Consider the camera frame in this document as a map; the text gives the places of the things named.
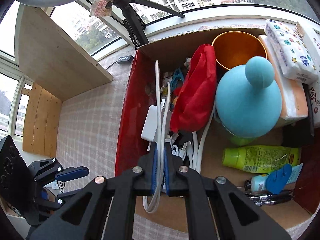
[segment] white charger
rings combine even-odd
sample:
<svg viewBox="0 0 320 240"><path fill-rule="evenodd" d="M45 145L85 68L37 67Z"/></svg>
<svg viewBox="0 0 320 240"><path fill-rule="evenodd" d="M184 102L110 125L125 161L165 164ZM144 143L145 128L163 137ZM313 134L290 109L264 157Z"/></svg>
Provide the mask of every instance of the white charger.
<svg viewBox="0 0 320 240"><path fill-rule="evenodd" d="M165 123L165 135L169 134L170 131L170 119L171 119L172 112L168 111L167 119ZM161 123L163 121L164 116L164 108L161 108ZM149 142L156 142L157 141L157 107L151 105L149 107L146 120L143 125L141 138L149 141Z"/></svg>

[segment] plaid tablecloth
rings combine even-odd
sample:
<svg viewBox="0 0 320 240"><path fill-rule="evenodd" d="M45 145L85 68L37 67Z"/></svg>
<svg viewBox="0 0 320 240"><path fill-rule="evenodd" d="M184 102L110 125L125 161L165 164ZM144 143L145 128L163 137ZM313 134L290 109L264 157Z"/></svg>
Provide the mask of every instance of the plaid tablecloth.
<svg viewBox="0 0 320 240"><path fill-rule="evenodd" d="M260 25L228 27L263 28ZM130 54L135 55L135 50L126 47L99 63L107 68L119 57ZM98 175L114 177L119 126L131 65L114 64L108 71L114 77L113 82L63 102L57 159L64 167L86 166L90 170L87 177L67 182L65 192L84 187ZM314 216L287 230L293 240L300 237ZM134 240L184 240L188 239L188 234L135 215L132 237Z"/></svg>

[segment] blue clothespin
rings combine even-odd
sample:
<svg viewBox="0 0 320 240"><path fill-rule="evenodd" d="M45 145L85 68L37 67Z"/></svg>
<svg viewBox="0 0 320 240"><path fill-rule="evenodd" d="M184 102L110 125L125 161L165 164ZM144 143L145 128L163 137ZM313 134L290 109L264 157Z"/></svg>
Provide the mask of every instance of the blue clothespin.
<svg viewBox="0 0 320 240"><path fill-rule="evenodd" d="M291 176L291 173L292 173L292 166L288 163L285 164L279 170L273 171L272 173L269 174L266 180L266 189L270 191L272 194L279 194L281 190L283 190L284 186L287 184Z"/></svg>
<svg viewBox="0 0 320 240"><path fill-rule="evenodd" d="M184 83L184 77L183 77L181 68L177 68L173 73L173 78L170 82L170 87L172 91L177 88L179 80L182 80L182 82Z"/></svg>

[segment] green bottle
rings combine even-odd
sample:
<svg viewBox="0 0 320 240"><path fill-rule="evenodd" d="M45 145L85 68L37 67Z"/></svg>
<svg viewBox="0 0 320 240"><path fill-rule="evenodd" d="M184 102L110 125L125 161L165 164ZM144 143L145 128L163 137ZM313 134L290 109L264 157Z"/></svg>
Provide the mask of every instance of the green bottle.
<svg viewBox="0 0 320 240"><path fill-rule="evenodd" d="M246 146L224 149L222 164L252 173L270 173L285 164L300 163L300 149L282 146Z"/></svg>

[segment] black speaker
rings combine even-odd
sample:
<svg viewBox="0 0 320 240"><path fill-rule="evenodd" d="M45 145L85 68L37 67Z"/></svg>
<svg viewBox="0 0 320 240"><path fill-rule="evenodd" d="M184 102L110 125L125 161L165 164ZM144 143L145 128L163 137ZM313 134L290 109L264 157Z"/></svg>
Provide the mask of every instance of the black speaker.
<svg viewBox="0 0 320 240"><path fill-rule="evenodd" d="M0 195L23 212L32 177L10 135L0 140Z"/></svg>

